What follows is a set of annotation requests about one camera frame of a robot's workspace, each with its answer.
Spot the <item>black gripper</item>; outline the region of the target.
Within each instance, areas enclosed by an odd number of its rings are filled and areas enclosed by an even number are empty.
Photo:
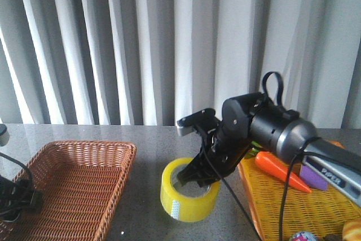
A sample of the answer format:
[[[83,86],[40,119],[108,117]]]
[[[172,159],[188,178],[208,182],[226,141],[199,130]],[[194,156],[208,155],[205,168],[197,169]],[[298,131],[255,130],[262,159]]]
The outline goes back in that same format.
[[[200,152],[177,174],[181,185],[196,182],[200,187],[209,186],[234,172],[250,145],[247,138],[238,138],[227,123],[220,121],[215,131],[202,137]]]

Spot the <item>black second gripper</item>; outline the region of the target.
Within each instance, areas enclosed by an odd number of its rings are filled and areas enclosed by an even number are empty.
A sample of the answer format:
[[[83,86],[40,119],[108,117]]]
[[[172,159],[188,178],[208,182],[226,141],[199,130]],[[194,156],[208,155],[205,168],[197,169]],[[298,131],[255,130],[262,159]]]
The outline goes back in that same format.
[[[1,176],[1,216],[19,216],[23,212],[39,212],[43,206],[42,193],[28,179],[10,181]]]

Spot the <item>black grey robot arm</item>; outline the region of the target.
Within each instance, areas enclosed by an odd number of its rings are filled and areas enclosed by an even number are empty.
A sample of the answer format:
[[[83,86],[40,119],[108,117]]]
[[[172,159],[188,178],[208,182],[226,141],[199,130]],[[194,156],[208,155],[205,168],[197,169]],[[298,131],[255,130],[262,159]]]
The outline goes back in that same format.
[[[196,182],[215,191],[215,183],[235,170],[252,143],[289,166],[302,162],[354,203],[360,203],[360,158],[320,138],[312,123],[297,111],[285,109],[280,99],[273,102],[267,93],[226,100],[221,119],[216,118],[214,109],[206,108],[180,119],[177,125],[180,135],[197,132],[202,138],[200,152],[178,170],[175,184],[170,182],[170,168],[163,173],[161,204],[177,220],[198,221],[191,212],[204,211],[210,201],[199,196],[186,203],[185,196],[175,189]]]

